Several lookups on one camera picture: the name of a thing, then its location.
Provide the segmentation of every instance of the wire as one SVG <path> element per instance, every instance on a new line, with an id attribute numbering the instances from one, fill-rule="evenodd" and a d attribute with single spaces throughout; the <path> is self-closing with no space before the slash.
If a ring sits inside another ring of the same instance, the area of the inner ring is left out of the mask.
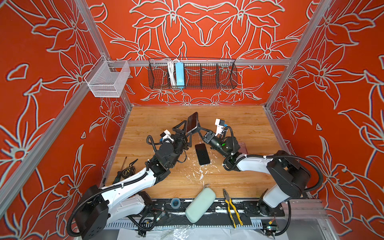
<path id="1" fill-rule="evenodd" d="M 287 231 L 289 224 L 291 223 L 291 203 L 289 201 L 287 201 L 287 204 L 288 204 L 288 221 L 287 221 L 287 224 L 285 225 L 284 229 L 278 233 L 275 233 L 275 234 L 265 232 L 265 235 L 267 235 L 267 236 L 280 236 L 281 234 L 285 233 L 285 231 Z"/>
<path id="2" fill-rule="evenodd" d="M 147 144 L 152 145 L 152 147 L 153 147 L 153 151 L 154 151 L 154 152 L 157 152 L 157 148 L 156 148 L 155 145 L 159 145 L 159 144 L 156 144 L 156 143 L 153 141 L 153 138 L 152 138 L 151 135 L 148 135 L 148 136 L 147 136 Z"/>
<path id="3" fill-rule="evenodd" d="M 133 184 L 133 183 L 138 182 L 138 181 L 142 180 L 143 178 L 145 178 L 148 175 L 148 171 L 149 171 L 148 162 L 145 162 L 145 165 L 146 165 L 146 170 L 147 171 L 141 177 L 139 177 L 137 179 L 134 179 L 132 181 L 129 181 L 129 182 L 125 182 L 125 183 L 123 183 L 123 186 L 127 186 L 127 185 L 130 185 L 130 184 Z M 122 187 L 121 184 L 116 184 L 116 185 L 112 185 L 110 187 L 107 187 L 105 189 L 102 189 L 100 192 L 98 192 L 96 194 L 93 194 L 92 196 L 90 196 L 86 200 L 84 200 L 82 203 L 80 203 L 77 207 L 75 207 L 75 209 L 72 211 L 72 214 L 69 216 L 68 221 L 67 221 L 66 230 L 67 230 L 68 235 L 71 236 L 71 237 L 79 237 L 82 234 L 81 232 L 74 232 L 72 230 L 73 218 L 75 217 L 76 213 L 79 211 L 80 208 L 82 208 L 86 203 L 88 203 L 89 201 L 93 200 L 98 195 L 101 195 L 101 194 L 103 194 L 105 192 L 108 192 L 108 191 L 111 191 L 111 190 L 114 190 L 114 189 L 118 189 L 118 188 L 121 188 L 121 187 Z"/>
<path id="4" fill-rule="evenodd" d="M 180 62 L 180 61 L 178 59 L 174 59 L 174 60 L 169 59 L 167 61 L 169 80 L 172 86 L 177 85 L 174 77 L 175 62 Z"/>
<path id="5" fill-rule="evenodd" d="M 309 192 L 309 191 L 312 191 L 312 190 L 315 190 L 315 189 L 318 189 L 321 184 L 323 183 L 323 174 L 321 173 L 320 169 L 315 165 L 313 164 L 312 162 L 308 161 L 307 159 L 305 158 L 302 158 L 302 157 L 298 157 L 298 156 L 294 156 L 294 155 L 270 155 L 270 156 L 263 156 L 263 155 L 246 155 L 246 156 L 243 156 L 239 159 L 236 160 L 236 162 L 233 164 L 232 167 L 228 168 L 226 166 L 226 161 L 227 159 L 224 160 L 224 169 L 227 170 L 227 171 L 232 171 L 233 169 L 235 169 L 236 165 L 241 161 L 243 160 L 244 158 L 246 157 L 260 157 L 260 158 L 267 158 L 267 159 L 272 159 L 272 158 L 277 158 L 277 157 L 292 157 L 292 158 L 296 158 L 296 159 L 299 159 L 307 164 L 309 164 L 311 167 L 313 167 L 315 169 L 315 171 L 317 172 L 317 175 L 319 176 L 319 180 L 317 181 L 317 183 L 315 185 L 313 185 L 312 187 L 308 187 L 308 188 L 305 188 L 304 189 L 304 192 Z"/>
<path id="6" fill-rule="evenodd" d="M 149 214 L 152 214 L 152 215 L 153 215 L 153 224 L 152 224 L 149 228 L 146 228 L 146 227 L 141 226 L 141 222 L 142 222 L 142 221 L 144 220 L 144 218 L 146 218 Z M 133 223 L 134 225 L 136 225 L 137 228 L 138 228 L 139 230 L 141 230 L 141 231 L 145 231 L 145 232 L 149 232 L 149 231 L 151 231 L 151 230 L 155 227 L 156 222 L 157 222 L 157 221 L 156 221 L 156 214 L 153 213 L 153 212 L 149 212 L 149 213 L 147 213 L 146 215 L 142 216 L 141 219 L 140 219 L 140 221 L 139 221 L 139 223 L 137 223 L 136 220 L 134 220 L 133 217 L 132 217 L 131 215 L 128 216 L 128 219 L 131 220 L 132 223 Z"/>
<path id="7" fill-rule="evenodd" d="M 235 137 L 233 135 L 233 131 L 232 131 L 232 128 L 230 126 L 226 126 L 225 128 L 223 128 L 223 130 L 227 130 L 229 129 L 229 131 L 231 132 L 231 139 L 232 139 L 232 153 L 235 154 Z"/>
<path id="8" fill-rule="evenodd" d="M 183 162 L 185 162 L 187 160 L 187 152 L 185 150 L 184 150 L 184 153 L 185 153 L 185 159 L 184 159 L 184 161 L 179 161 L 179 159 L 177 159 L 177 161 L 179 163 L 183 163 Z"/>

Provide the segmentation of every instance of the wire basket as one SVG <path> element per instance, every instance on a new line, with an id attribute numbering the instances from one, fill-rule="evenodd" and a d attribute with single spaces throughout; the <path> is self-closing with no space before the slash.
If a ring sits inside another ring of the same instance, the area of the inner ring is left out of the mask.
<path id="1" fill-rule="evenodd" d="M 169 60 L 176 58 L 149 59 L 148 81 L 151 89 L 233 89 L 237 84 L 237 68 L 234 59 L 180 60 L 184 63 L 184 85 L 173 86 L 170 82 Z"/>
<path id="2" fill-rule="evenodd" d="M 124 89 L 131 69 L 126 61 L 120 72 L 113 71 L 114 68 L 109 67 L 108 62 L 104 56 L 101 56 L 84 79 L 95 97 L 118 98 Z"/>

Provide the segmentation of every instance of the wooden table surface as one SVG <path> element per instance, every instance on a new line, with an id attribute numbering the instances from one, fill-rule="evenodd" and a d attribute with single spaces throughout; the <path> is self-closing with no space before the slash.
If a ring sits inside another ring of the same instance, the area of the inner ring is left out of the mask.
<path id="1" fill-rule="evenodd" d="M 176 126 L 194 112 L 199 113 L 200 125 L 216 132 L 216 118 L 225 120 L 231 126 L 238 142 L 244 142 L 248 154 L 274 154 L 280 147 L 261 106 L 135 106 L 129 117 L 128 125 L 121 140 L 112 169 L 106 181 L 111 185 L 120 170 L 124 158 L 135 163 L 136 172 L 145 167 L 144 162 L 154 155 L 151 145 L 146 144 L 148 135 L 158 142 L 160 134 Z M 223 188 L 231 197 L 259 197 L 267 188 L 275 185 L 269 174 L 260 172 L 226 171 L 222 167 L 224 158 L 207 145 L 211 159 L 209 165 L 200 166 L 197 160 L 195 145 L 203 143 L 198 134 L 192 137 L 192 148 L 187 151 L 187 160 L 177 163 L 171 174 L 162 182 L 147 188 L 145 191 L 151 198 L 194 198 L 204 185 L 223 197 Z"/>

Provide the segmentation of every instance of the aluminum frame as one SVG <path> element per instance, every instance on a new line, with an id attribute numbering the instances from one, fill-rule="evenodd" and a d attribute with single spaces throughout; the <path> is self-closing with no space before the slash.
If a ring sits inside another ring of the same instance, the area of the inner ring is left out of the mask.
<path id="1" fill-rule="evenodd" d="M 297 61 L 299 60 L 301 54 L 305 49 L 305 46 L 309 42 L 313 33 L 315 32 L 316 27 L 319 25 L 321 18 L 324 16 L 325 11 L 329 8 L 331 2 L 332 0 L 321 0 L 320 4 L 317 6 L 315 13 L 308 22 L 308 26 L 305 28 L 303 35 L 301 36 L 295 50 L 293 51 L 290 64 L 284 69 L 282 75 L 277 80 L 277 83 L 275 84 L 272 93 L 266 101 L 265 105 L 267 109 L 271 108 L 272 103 L 276 99 L 280 89 L 283 87 L 284 82 L 287 80 L 288 76 L 295 68 Z"/>
<path id="2" fill-rule="evenodd" d="M 0 189 L 0 218 L 3 217 L 88 92 L 88 85 L 86 83 L 81 84 L 36 145 Z"/>
<path id="3" fill-rule="evenodd" d="M 235 61 L 236 66 L 264 66 L 264 65 L 272 65 L 272 66 L 288 66 L 291 63 L 291 59 L 233 59 L 231 61 Z M 148 60 L 127 60 L 130 67 L 148 67 Z M 156 60 L 157 63 L 164 62 L 166 60 Z M 228 60 L 182 60 L 184 63 L 216 63 L 216 62 L 229 62 Z M 125 61 L 108 61 L 108 65 L 111 68 L 122 68 L 124 66 Z"/>
<path id="4" fill-rule="evenodd" d="M 276 122 L 273 119 L 271 111 L 269 109 L 267 109 L 265 106 L 263 106 L 263 109 L 264 109 L 266 117 L 268 118 L 269 124 L 271 125 L 272 131 L 275 134 L 277 142 L 279 143 L 279 146 L 281 147 L 282 150 L 284 150 L 287 153 L 291 154 L 291 152 L 289 151 L 287 145 L 285 144 L 285 141 L 283 139 L 283 136 L 280 133 L 279 128 L 276 125 Z"/>
<path id="5" fill-rule="evenodd" d="M 119 149 L 119 146 L 120 146 L 120 143 L 121 143 L 121 139 L 122 139 L 122 137 L 124 135 L 125 128 L 127 127 L 129 116 L 131 115 L 131 111 L 132 111 L 132 105 L 131 105 L 131 103 L 130 103 L 130 101 L 128 99 L 127 93 L 124 90 L 121 93 L 120 97 L 123 99 L 123 101 L 124 101 L 125 105 L 127 106 L 128 110 L 127 110 L 127 113 L 126 113 L 126 115 L 124 117 L 124 121 L 121 123 L 122 126 L 120 128 L 119 135 L 116 138 L 116 142 L 115 142 L 115 144 L 113 146 L 113 150 L 112 150 L 111 156 L 109 157 L 108 164 L 107 164 L 107 167 L 105 169 L 103 178 L 101 179 L 101 183 L 100 183 L 99 187 L 103 187 L 106 179 L 108 178 L 109 172 L 111 171 L 113 162 L 114 162 L 116 154 L 118 152 L 118 149 Z"/>
<path id="6" fill-rule="evenodd" d="M 96 44 L 97 49 L 99 50 L 100 55 L 104 55 L 107 60 L 111 60 L 107 46 L 104 43 L 103 38 L 98 30 L 98 27 L 93 20 L 91 11 L 89 10 L 88 4 L 85 0 L 74 0 L 75 4 L 84 19 L 85 25 L 87 25 L 89 33 L 92 36 L 94 43 Z"/>

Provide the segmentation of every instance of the smartphone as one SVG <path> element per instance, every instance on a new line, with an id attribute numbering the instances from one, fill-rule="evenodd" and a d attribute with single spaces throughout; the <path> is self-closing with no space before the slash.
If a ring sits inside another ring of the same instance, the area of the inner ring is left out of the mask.
<path id="1" fill-rule="evenodd" d="M 198 119 L 199 119 L 199 116 L 197 112 L 195 112 L 194 114 L 188 117 L 187 131 L 185 133 L 186 135 L 188 135 L 189 133 L 191 133 L 193 130 L 197 128 L 197 122 L 199 121 Z"/>
<path id="2" fill-rule="evenodd" d="M 196 144 L 195 149 L 196 149 L 197 159 L 199 160 L 200 165 L 211 163 L 205 143 Z"/>

